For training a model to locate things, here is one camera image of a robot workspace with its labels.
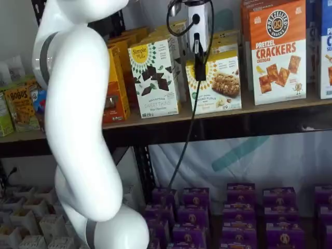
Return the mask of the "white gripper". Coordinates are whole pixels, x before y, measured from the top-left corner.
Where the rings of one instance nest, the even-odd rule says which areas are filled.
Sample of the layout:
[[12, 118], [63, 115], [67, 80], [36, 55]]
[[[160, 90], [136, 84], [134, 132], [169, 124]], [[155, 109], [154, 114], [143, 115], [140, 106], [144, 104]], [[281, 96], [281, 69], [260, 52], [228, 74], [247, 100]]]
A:
[[195, 44], [201, 45], [203, 52], [207, 52], [210, 44], [210, 5], [188, 5], [188, 20], [192, 23], [194, 16], [199, 16], [199, 22], [194, 24], [189, 30], [190, 49], [198, 52]]

